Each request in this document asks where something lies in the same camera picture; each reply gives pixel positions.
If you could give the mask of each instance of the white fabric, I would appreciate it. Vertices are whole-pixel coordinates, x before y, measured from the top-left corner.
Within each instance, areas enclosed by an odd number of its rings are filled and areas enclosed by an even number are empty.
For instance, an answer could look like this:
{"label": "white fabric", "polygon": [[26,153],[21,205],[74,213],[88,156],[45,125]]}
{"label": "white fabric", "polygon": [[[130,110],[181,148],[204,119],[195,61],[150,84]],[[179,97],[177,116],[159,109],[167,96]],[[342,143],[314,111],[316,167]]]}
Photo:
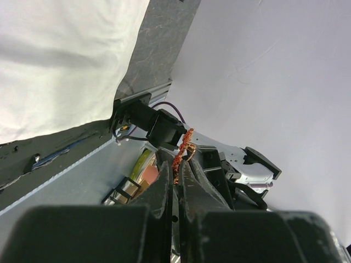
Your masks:
{"label": "white fabric", "polygon": [[0,144],[110,118],[148,4],[0,1]]}

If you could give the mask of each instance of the purple wire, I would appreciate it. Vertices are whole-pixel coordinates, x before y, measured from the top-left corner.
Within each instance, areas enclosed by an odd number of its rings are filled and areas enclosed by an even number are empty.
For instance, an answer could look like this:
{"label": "purple wire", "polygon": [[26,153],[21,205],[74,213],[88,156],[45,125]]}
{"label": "purple wire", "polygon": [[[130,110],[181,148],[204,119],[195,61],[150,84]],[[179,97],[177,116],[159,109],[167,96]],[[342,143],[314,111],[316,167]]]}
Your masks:
{"label": "purple wire", "polygon": [[170,103],[170,102],[168,102],[168,101],[161,101],[161,102],[159,102],[159,103],[156,103],[156,104],[153,105],[151,108],[156,108],[157,106],[160,106],[160,105],[163,105],[163,104],[172,107],[172,108],[176,111],[176,113],[178,114],[180,120],[181,120],[184,124],[186,123],[186,122],[185,122],[185,119],[183,118],[182,114],[181,114],[180,111],[177,109],[177,107],[175,107],[174,104],[172,104],[172,103]]}
{"label": "purple wire", "polygon": [[[182,114],[180,113],[180,111],[177,109],[177,107],[176,107],[174,104],[172,104],[172,103],[170,103],[170,102],[168,102],[168,101],[161,101],[161,102],[159,102],[159,103],[156,103],[156,104],[153,105],[151,108],[156,108],[157,106],[160,106],[160,105],[163,105],[163,104],[172,107],[172,108],[176,111],[176,113],[178,114],[180,120],[181,120],[183,123],[185,123],[185,120],[184,120]],[[128,134],[128,136],[131,136],[132,133],[135,132],[136,129],[137,129],[137,126],[135,126],[135,127],[131,130],[131,132]]]}

